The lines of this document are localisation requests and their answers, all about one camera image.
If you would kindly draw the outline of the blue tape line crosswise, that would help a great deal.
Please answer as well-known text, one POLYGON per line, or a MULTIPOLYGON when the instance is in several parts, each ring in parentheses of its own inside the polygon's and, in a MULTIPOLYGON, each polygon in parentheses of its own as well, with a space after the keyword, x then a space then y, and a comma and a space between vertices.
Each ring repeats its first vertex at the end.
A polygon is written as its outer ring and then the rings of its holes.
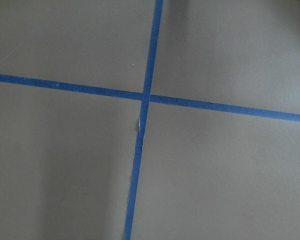
MULTIPOLYGON (((0 74, 0 82, 140 101, 142 93, 59 81, 0 74)), ((300 114, 152 94, 152 103, 196 108, 300 123, 300 114)))

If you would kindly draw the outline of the blue tape line lengthwise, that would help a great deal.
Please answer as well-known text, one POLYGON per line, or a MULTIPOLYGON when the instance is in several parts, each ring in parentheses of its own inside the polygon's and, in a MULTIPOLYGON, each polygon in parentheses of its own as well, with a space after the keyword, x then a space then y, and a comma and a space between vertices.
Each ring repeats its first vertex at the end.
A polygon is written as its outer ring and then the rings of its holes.
POLYGON ((163 9, 163 1, 157 0, 154 5, 153 19, 151 25, 151 34, 147 55, 147 63, 145 69, 145 77, 143 83, 143 91, 141 94, 141 105, 138 119, 138 132, 136 135, 133 164, 131 170, 130 187, 127 199, 126 217, 124 223, 124 240, 130 240, 133 229, 133 220, 135 212, 135 204, 137 198, 138 182, 140 175, 140 167, 143 154, 143 146, 145 139, 145 132, 148 119, 148 110, 151 98, 151 89, 153 74, 156 61, 157 45, 161 25, 161 16, 163 9))

